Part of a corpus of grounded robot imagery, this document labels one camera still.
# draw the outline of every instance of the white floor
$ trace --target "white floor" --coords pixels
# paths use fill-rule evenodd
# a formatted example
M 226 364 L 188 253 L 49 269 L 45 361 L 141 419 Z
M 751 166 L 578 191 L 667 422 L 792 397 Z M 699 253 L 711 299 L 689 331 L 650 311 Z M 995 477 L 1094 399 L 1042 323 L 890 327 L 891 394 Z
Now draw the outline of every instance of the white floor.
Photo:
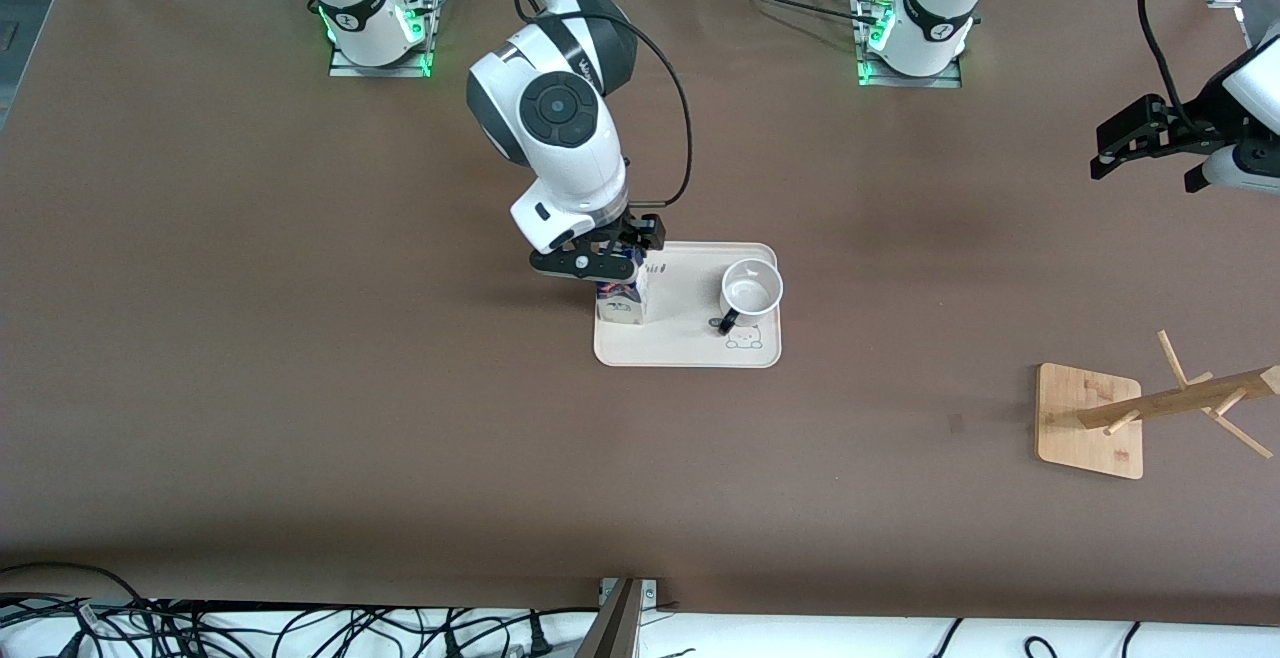
M 443 621 L 443 611 L 422 611 L 428 626 Z M 511 616 L 520 612 L 471 612 L 466 620 L 477 616 Z M 243 626 L 279 630 L 292 613 L 224 613 L 210 618 L 218 626 Z M 417 625 L 412 611 L 392 614 L 402 623 Z M 543 620 L 547 639 L 554 645 L 572 644 L 586 634 L 591 613 L 550 616 Z M 310 658 L 326 638 L 335 634 L 349 620 L 349 613 L 334 616 L 319 625 L 289 632 L 282 641 L 278 658 Z M 947 618 L 838 618 L 838 617 L 777 617 L 777 616 L 712 616 L 696 613 L 646 614 L 648 623 L 640 630 L 639 658 L 669 658 L 692 649 L 691 658 L 777 658 L 804 655 L 806 658 L 928 658 L 938 649 L 942 635 L 950 626 Z M 115 625 L 132 630 L 123 618 Z M 511 650 L 529 648 L 527 623 L 511 629 Z M 997 621 L 966 620 L 956 631 L 946 658 L 1025 658 L 1023 641 L 1030 635 L 1048 640 L 1061 658 L 1116 658 L 1120 644 L 1130 623 L 1094 621 Z M 76 632 L 72 618 L 42 618 L 0 631 L 0 653 L 4 658 L 45 658 L 55 655 Z M 419 639 L 396 629 L 380 626 L 392 639 L 403 639 L 406 658 L 417 649 Z M 460 644 L 465 644 L 485 626 L 458 631 Z M 109 626 L 99 626 L 102 635 L 115 635 Z M 256 658 L 269 658 L 274 639 L 259 634 L 237 634 Z M 466 646 L 466 658 L 493 658 L 500 653 L 504 635 L 499 630 L 489 638 Z M 106 643 L 105 658 L 136 658 L 133 650 L 122 641 Z M 150 655 L 150 645 L 138 644 L 143 655 Z M 334 655 L 337 641 L 324 650 L 324 657 Z M 219 658 L 219 652 L 210 653 Z M 234 658 L 243 652 L 230 650 Z M 92 643 L 81 646 L 82 658 L 97 658 Z M 444 641 L 435 640 L 424 658 L 443 658 Z M 1048 658 L 1043 648 L 1033 649 L 1034 658 Z M 1180 657 L 1234 657 L 1274 658 L 1280 655 L 1280 629 L 1231 627 L 1202 625 L 1144 623 L 1130 645 L 1130 658 Z M 387 636 L 366 632 L 357 639 L 348 658 L 399 658 L 399 649 Z

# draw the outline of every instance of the wooden post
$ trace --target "wooden post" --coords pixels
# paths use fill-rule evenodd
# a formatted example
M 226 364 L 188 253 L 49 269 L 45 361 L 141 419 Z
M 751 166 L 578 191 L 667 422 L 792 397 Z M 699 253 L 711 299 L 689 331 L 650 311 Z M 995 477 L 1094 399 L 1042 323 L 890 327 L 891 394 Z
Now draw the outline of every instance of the wooden post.
M 1125 417 L 1130 411 L 1138 411 L 1140 420 L 1147 421 L 1161 416 L 1219 406 L 1238 390 L 1244 390 L 1240 399 L 1280 394 L 1280 366 L 1258 367 L 1256 371 L 1221 376 L 1220 379 L 1204 383 L 1188 383 L 1187 388 L 1179 387 L 1140 398 L 1120 399 L 1119 403 L 1075 412 L 1075 417 L 1087 429 L 1110 426 Z

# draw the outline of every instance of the black circular joint cover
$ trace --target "black circular joint cover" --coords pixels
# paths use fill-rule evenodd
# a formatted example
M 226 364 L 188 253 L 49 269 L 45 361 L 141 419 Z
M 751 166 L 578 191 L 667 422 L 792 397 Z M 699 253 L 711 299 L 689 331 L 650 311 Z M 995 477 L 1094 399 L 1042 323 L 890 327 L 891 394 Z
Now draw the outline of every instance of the black circular joint cover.
M 576 148 L 595 134 L 599 97 L 581 76 L 558 70 L 529 81 L 520 97 L 520 119 L 548 146 Z

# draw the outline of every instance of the cup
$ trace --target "cup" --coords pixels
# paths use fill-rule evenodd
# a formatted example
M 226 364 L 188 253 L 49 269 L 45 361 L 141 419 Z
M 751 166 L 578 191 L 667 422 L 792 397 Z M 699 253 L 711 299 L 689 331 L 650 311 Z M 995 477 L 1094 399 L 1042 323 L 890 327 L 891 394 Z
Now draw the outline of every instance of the cup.
M 773 262 L 744 259 L 733 262 L 721 278 L 721 319 L 718 332 L 728 335 L 735 325 L 750 325 L 777 310 L 782 301 L 782 275 Z

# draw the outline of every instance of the brown table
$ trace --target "brown table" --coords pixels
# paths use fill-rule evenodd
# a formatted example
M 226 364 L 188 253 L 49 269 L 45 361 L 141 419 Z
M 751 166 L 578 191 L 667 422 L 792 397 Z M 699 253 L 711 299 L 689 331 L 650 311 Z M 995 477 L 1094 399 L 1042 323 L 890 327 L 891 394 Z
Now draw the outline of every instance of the brown table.
M 617 0 L 690 92 L 673 239 L 787 279 L 767 371 L 616 370 L 589 285 L 543 278 L 530 181 L 463 106 L 517 28 L 452 0 L 431 79 L 329 79 L 306 0 L 56 0 L 0 134 L 0 558 L 152 595 L 1271 621 L 1280 465 L 1207 419 L 1137 483 L 1038 461 L 1033 371 L 1276 361 L 1280 201 L 1088 179 L 1157 74 L 1133 0 L 984 0 L 965 88 L 855 79 L 849 26 Z M 838 6 L 836 0 L 813 0 Z M 1230 12 L 1151 0 L 1184 93 Z M 682 125 L 652 56 L 611 97 L 635 198 Z M 1233 412 L 1280 447 L 1280 405 Z M 9 581 L 6 585 L 19 585 Z M 101 591 L 88 579 L 22 585 Z

